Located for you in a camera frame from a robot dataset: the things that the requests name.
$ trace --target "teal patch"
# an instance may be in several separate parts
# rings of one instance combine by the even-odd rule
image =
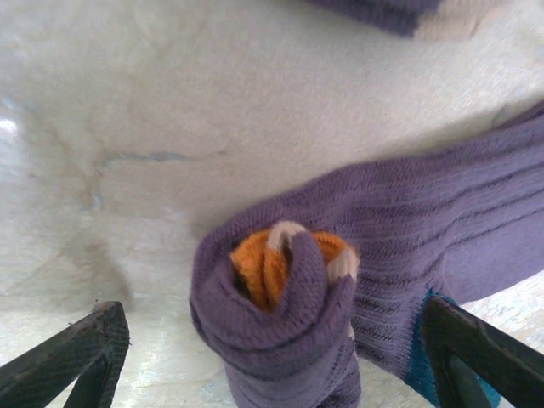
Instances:
[[[432,296],[439,295],[429,289],[427,295],[423,299],[424,305]],[[453,300],[445,297],[445,299],[453,304],[456,304]],[[414,388],[420,395],[428,400],[434,406],[440,407],[439,397],[436,394],[434,387],[434,374],[431,368],[431,363],[425,352],[425,346],[421,335],[422,327],[422,313],[417,316],[416,326],[414,327],[414,333],[412,336],[411,353],[410,353],[410,370],[406,374],[404,379],[405,383]],[[490,400],[491,405],[496,408],[501,402],[501,395],[497,393],[487,382],[481,377],[478,377],[482,388]]]

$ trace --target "orange fabric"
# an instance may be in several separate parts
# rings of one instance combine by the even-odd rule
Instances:
[[[269,229],[251,234],[230,254],[249,298],[266,312],[273,311],[280,302],[290,274],[286,254],[267,247],[269,234]],[[327,232],[315,232],[312,236],[323,253],[325,265],[348,246],[342,239]]]

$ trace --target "ribbed knit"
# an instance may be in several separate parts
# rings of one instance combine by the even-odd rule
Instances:
[[[356,287],[350,279],[328,286],[315,273],[325,265],[307,233],[293,239],[278,309],[267,314],[244,298],[230,254],[282,220],[355,248]],[[353,407],[360,385],[345,336],[349,316],[358,354],[407,380],[429,291],[465,303],[537,273],[543,231],[540,103],[477,139],[345,167],[232,218],[199,246],[191,313],[203,341],[224,358],[240,407]]]

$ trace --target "white surface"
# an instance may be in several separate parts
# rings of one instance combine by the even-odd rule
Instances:
[[[413,42],[287,0],[0,2],[0,364],[124,302],[114,402],[233,406],[190,324],[198,240],[350,162],[475,135],[544,96],[542,2]],[[544,275],[473,310],[544,349]],[[365,402],[424,407],[361,363]]]

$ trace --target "rolled sock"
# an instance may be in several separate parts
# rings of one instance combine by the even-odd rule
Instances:
[[[223,357],[239,407],[359,403],[349,323],[358,258],[336,237],[317,238],[299,224],[278,223],[245,239],[194,287],[195,327]],[[230,244],[226,255],[235,247]],[[236,288],[239,277],[246,296]]]
[[[312,235],[303,233],[292,240],[280,306],[274,314],[255,313],[235,289],[230,254],[252,233],[282,220],[337,235],[355,249],[360,266],[354,294],[350,279],[329,287],[322,274],[313,274],[306,281],[311,284],[301,284],[309,270],[325,268]],[[300,387],[306,389],[311,382],[305,376],[318,375],[308,367],[315,373],[325,373],[320,364],[331,367],[317,356],[351,357],[343,313],[353,299],[358,354],[437,405],[419,333],[426,299],[439,294],[465,303],[532,276],[544,268],[542,231],[544,103],[480,138],[425,156],[345,167],[232,218],[197,251],[190,298],[195,327],[227,362],[231,387],[241,372],[263,381],[282,375],[294,381],[293,373],[304,372]],[[281,322],[271,317],[279,315]],[[342,347],[345,353],[338,352]],[[346,387],[356,374],[350,376],[334,377],[334,385],[312,380],[317,385],[297,406],[327,401],[324,394]],[[311,392],[319,397],[312,400]],[[242,391],[234,386],[236,393]],[[491,399],[495,404],[496,396]],[[351,406],[338,404],[330,406]],[[276,406],[262,399],[239,405]]]
[[[404,37],[463,39],[514,0],[306,0]]]

